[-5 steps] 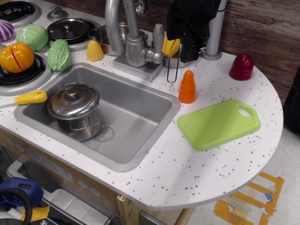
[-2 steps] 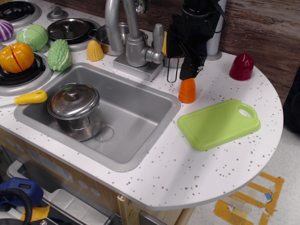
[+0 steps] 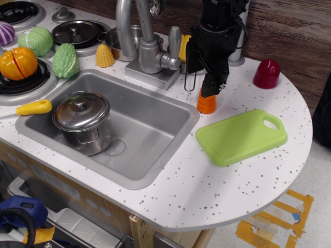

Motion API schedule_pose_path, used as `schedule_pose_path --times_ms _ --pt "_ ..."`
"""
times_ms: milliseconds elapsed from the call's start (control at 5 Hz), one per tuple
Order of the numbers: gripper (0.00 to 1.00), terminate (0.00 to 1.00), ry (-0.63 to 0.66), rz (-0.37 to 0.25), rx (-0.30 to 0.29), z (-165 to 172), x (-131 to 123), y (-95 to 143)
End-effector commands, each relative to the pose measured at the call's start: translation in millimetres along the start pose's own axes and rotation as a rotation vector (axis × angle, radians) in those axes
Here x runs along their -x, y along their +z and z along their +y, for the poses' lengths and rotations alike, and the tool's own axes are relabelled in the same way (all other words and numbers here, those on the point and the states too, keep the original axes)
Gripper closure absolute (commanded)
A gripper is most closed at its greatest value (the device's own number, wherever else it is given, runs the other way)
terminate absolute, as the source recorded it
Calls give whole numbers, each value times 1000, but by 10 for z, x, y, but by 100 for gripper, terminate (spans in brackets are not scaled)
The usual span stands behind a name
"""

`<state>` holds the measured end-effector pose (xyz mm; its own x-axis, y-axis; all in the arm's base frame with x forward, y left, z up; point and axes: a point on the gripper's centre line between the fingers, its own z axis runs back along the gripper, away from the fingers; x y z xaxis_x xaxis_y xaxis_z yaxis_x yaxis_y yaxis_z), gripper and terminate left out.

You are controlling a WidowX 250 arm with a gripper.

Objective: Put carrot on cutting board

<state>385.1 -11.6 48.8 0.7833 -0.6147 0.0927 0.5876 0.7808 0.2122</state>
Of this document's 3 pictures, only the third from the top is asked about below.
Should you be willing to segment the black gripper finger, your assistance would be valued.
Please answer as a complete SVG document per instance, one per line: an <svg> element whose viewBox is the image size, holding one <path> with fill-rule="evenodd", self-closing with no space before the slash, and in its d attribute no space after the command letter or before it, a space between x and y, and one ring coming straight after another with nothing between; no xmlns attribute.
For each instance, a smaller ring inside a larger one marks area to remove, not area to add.
<svg viewBox="0 0 331 248"><path fill-rule="evenodd" d="M188 41L186 46L186 71L189 74L202 71L204 69L200 62L200 54L193 41Z"/></svg>
<svg viewBox="0 0 331 248"><path fill-rule="evenodd" d="M218 95L226 87L230 74L229 67L214 68L204 66L204 69L206 70L206 74L202 84L201 96L207 98Z"/></svg>

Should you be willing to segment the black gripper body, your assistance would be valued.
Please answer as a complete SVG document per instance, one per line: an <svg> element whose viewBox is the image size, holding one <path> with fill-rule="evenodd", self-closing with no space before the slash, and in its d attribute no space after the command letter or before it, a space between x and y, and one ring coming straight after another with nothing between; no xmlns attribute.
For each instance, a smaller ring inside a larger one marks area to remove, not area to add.
<svg viewBox="0 0 331 248"><path fill-rule="evenodd" d="M223 68L229 66L228 58L237 49L239 25L232 24L229 29L211 32L201 27L193 26L191 40L194 42L203 66Z"/></svg>

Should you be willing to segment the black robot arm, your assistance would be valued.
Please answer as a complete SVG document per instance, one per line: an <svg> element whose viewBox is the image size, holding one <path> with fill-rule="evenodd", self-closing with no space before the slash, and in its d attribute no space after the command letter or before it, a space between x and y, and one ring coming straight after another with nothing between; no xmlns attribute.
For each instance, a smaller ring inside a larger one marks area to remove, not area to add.
<svg viewBox="0 0 331 248"><path fill-rule="evenodd" d="M228 59L239 45L241 33L248 34L240 15L248 1L203 1L199 26L193 26L186 46L186 72L206 70L203 98L218 95L229 76Z"/></svg>

